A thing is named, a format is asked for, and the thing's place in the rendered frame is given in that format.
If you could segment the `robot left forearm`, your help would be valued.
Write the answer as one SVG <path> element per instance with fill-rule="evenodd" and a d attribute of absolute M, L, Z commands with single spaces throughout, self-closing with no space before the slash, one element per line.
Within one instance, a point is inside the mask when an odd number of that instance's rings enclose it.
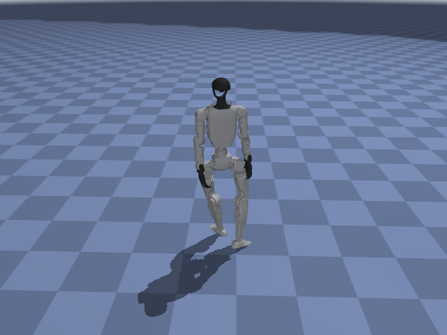
<path fill-rule="evenodd" d="M 198 138 L 193 138 L 193 145 L 194 145 L 194 151 L 195 151 L 195 161 L 196 161 L 196 169 L 199 170 L 199 165 L 203 164 L 204 168 L 204 147 L 200 146 L 198 143 Z"/>

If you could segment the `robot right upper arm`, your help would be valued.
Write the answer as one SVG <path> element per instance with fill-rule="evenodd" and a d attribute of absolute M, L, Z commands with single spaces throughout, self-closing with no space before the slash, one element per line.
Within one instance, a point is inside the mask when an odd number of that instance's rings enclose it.
<path fill-rule="evenodd" d="M 247 110 L 241 106 L 236 105 L 237 115 L 238 115 L 238 124 L 240 127 L 240 131 L 238 131 L 238 136 L 241 140 L 248 139 L 248 119 L 247 119 Z"/>

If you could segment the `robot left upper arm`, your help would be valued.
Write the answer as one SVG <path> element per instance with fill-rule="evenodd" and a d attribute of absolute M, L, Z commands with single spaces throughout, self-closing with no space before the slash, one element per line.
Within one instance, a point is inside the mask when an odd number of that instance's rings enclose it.
<path fill-rule="evenodd" d="M 201 108 L 195 112 L 195 130 L 199 145 L 205 143 L 205 122 L 208 115 L 208 108 Z"/>

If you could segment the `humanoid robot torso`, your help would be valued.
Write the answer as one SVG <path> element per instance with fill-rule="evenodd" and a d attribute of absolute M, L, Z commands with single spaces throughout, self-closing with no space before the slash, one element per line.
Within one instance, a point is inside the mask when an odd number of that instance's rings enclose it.
<path fill-rule="evenodd" d="M 210 104 L 206 107 L 209 109 L 206 118 L 207 136 L 215 148 L 212 154 L 214 171 L 222 171 L 232 168 L 232 158 L 227 147 L 230 147 L 235 139 L 237 109 L 233 102 L 228 104 L 231 106 L 230 109 L 217 110 L 213 107 L 215 105 Z"/>

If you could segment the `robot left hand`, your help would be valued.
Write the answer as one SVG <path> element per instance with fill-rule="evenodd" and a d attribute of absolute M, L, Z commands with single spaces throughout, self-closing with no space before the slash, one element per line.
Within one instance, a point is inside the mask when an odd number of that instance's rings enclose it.
<path fill-rule="evenodd" d="M 203 164 L 199 165 L 199 170 L 197 170 L 198 172 L 198 176 L 199 176 L 199 180 L 201 182 L 201 185 L 204 186 L 205 188 L 211 188 L 211 186 L 208 186 L 206 181 L 205 181 L 205 176 L 203 174 L 203 172 L 205 171 Z"/>

